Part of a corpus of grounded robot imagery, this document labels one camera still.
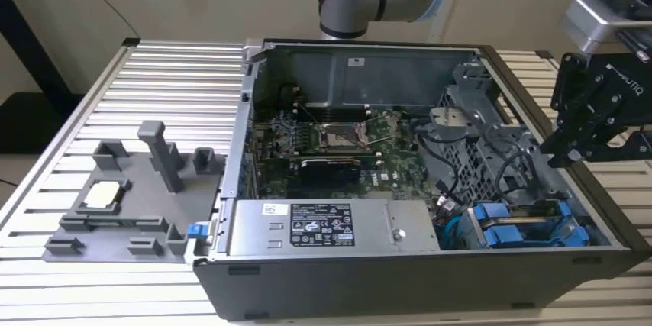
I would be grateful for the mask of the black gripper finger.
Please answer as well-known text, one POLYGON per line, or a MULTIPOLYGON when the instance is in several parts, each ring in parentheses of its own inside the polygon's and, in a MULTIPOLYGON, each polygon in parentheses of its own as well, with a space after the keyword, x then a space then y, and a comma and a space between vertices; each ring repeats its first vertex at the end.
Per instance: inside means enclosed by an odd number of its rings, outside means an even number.
POLYGON ((585 148, 589 162, 620 162, 650 160, 650 131, 633 131, 620 147, 610 147, 606 141, 592 141, 585 148))
POLYGON ((622 131, 614 122, 622 104, 621 99, 602 100, 596 106, 573 105, 558 99, 550 102, 557 111, 554 131, 540 146, 541 153, 550 155, 550 167, 569 167, 581 160, 594 163, 625 160, 624 148, 609 146, 610 139, 622 131))

